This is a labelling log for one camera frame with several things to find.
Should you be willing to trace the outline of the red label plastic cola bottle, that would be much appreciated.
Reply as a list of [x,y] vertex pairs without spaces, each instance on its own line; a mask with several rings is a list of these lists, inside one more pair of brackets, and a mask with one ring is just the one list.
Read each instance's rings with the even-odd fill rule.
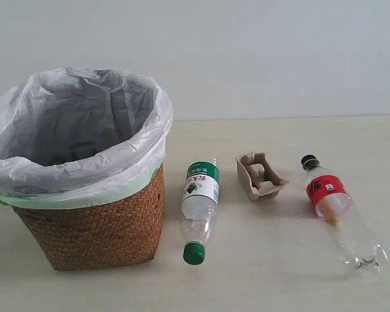
[[341,179],[320,165],[314,155],[301,160],[305,191],[316,215],[325,223],[341,261],[356,270],[380,271],[387,255],[359,211]]

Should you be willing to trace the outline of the white and green bin liner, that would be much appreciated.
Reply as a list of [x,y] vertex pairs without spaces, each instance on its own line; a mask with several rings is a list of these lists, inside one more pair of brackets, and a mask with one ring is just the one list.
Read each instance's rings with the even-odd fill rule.
[[0,203],[76,209],[128,198],[166,156],[173,106],[151,77],[61,68],[0,97]]

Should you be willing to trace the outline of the grey cardboard pulp tray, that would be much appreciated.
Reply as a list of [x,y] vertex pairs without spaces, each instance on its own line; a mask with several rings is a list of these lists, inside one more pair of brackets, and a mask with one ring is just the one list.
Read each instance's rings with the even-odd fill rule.
[[237,176],[250,201],[276,197],[289,182],[270,166],[264,152],[251,152],[235,157]]

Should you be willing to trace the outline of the green label plastic water bottle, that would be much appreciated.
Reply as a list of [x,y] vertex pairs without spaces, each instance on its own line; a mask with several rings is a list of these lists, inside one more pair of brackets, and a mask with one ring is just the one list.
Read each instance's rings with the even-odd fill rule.
[[205,261],[206,244],[216,226],[220,169],[215,158],[200,158],[188,166],[181,203],[183,260],[189,265]]

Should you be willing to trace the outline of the woven wicker trash basket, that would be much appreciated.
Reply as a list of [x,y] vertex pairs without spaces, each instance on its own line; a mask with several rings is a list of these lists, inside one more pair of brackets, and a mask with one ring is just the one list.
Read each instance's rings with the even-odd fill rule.
[[164,170],[159,168],[142,190],[112,203],[70,210],[13,210],[53,269],[92,270],[153,260],[163,228],[164,198]]

